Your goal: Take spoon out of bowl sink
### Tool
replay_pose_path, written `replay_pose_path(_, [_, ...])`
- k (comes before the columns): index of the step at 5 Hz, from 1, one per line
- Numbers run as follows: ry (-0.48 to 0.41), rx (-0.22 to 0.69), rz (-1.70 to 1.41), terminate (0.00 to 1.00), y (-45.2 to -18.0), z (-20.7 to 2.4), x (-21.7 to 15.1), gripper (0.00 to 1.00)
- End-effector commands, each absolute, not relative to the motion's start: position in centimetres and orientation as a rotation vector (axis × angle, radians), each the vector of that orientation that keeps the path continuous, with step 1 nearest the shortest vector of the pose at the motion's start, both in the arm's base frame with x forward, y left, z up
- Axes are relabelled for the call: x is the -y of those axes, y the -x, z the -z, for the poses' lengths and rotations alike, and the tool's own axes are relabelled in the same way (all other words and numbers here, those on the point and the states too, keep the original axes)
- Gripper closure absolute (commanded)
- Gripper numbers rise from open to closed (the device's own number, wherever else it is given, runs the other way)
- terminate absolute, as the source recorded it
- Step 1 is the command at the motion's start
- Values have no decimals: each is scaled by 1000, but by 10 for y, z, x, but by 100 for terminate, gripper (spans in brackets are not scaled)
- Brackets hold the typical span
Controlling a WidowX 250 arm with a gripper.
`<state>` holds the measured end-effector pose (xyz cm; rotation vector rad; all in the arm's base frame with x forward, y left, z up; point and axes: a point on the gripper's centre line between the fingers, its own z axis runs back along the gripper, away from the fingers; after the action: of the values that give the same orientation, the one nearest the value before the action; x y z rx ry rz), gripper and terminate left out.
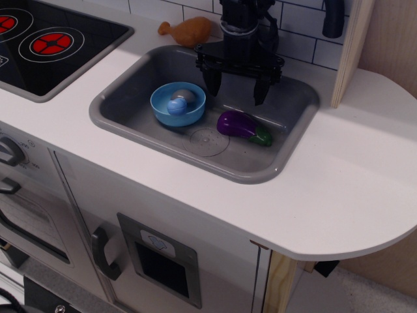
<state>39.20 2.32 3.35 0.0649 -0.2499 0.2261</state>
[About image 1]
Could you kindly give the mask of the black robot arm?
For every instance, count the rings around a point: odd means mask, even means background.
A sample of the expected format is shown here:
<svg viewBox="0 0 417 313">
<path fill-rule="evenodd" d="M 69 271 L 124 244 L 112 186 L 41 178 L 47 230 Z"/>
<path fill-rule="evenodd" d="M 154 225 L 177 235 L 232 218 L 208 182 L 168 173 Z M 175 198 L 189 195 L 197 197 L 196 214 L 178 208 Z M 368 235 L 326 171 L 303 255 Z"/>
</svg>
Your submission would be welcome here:
<svg viewBox="0 0 417 313">
<path fill-rule="evenodd" d="M 273 1 L 220 1 L 223 40 L 198 44 L 196 66 L 207 90 L 218 94 L 222 74 L 253 78 L 255 105 L 261 105 L 271 85 L 281 78 L 284 60 L 277 55 L 277 19 L 268 10 Z"/>
</svg>

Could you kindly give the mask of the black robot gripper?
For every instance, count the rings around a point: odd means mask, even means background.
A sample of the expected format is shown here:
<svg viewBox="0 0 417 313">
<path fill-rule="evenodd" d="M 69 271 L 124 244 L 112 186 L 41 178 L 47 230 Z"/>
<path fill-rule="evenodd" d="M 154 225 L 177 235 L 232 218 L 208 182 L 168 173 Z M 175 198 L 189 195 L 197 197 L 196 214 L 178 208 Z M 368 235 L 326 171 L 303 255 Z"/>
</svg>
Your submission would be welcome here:
<svg viewBox="0 0 417 313">
<path fill-rule="evenodd" d="M 216 97 L 222 82 L 222 72 L 256 79 L 253 90 L 255 105 L 262 105 L 270 82 L 279 82 L 285 61 L 277 55 L 279 45 L 276 26 L 260 26 L 255 31 L 238 36 L 225 34 L 223 40 L 198 44 L 196 66 L 203 72 L 208 92 Z"/>
</svg>

